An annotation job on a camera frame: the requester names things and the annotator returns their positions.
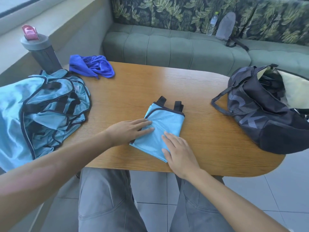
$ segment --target window sill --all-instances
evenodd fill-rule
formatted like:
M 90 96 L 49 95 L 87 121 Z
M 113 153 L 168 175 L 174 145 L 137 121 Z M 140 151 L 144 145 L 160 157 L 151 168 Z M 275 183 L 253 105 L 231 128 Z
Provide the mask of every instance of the window sill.
M 58 51 L 103 4 L 104 0 L 66 0 L 26 23 L 49 36 L 54 50 Z M 22 36 L 21 25 L 0 36 L 0 74 L 17 62 L 23 64 L 31 56 L 20 43 Z

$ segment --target bottle cap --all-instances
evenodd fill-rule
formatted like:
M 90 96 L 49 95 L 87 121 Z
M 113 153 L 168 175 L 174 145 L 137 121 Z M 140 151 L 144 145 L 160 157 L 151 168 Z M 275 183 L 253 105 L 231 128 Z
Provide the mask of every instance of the bottle cap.
M 38 33 L 35 27 L 32 27 L 30 25 L 23 25 L 21 28 L 27 40 L 39 40 Z

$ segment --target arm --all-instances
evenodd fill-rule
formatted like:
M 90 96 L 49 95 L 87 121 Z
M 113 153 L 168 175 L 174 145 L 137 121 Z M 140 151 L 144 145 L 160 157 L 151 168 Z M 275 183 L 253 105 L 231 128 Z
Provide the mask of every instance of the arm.
M 187 142 L 173 134 L 162 136 L 171 152 L 162 149 L 172 171 L 194 185 L 224 216 L 236 232 L 288 232 L 252 203 L 199 168 Z
M 0 176 L 0 231 L 7 231 L 107 149 L 153 131 L 140 119 L 114 124 L 80 143 L 58 149 Z

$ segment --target plastic water bottle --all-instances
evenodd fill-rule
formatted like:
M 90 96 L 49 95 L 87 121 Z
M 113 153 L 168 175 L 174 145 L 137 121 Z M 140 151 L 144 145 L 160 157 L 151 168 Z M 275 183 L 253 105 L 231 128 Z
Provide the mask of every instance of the plastic water bottle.
M 212 33 L 214 32 L 214 27 L 216 26 L 217 20 L 218 20 L 218 14 L 219 12 L 216 11 L 215 15 L 211 18 L 211 23 L 207 29 L 206 35 L 211 36 Z
M 31 52 L 42 69 L 49 75 L 62 69 L 48 36 L 37 33 L 36 28 L 29 25 L 22 26 L 22 29 L 24 37 L 20 40 L 21 44 Z

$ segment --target tiled floor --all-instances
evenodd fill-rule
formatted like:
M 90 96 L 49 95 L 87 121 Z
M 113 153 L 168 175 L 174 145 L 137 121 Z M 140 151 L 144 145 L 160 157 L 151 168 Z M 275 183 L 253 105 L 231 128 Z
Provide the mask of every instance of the tiled floor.
M 226 186 L 294 232 L 309 231 L 309 150 L 286 156 L 269 174 L 255 178 L 224 177 Z M 132 189 L 149 232 L 168 231 L 179 190 L 174 174 L 131 171 Z M 78 231 L 79 180 L 61 188 L 42 232 Z

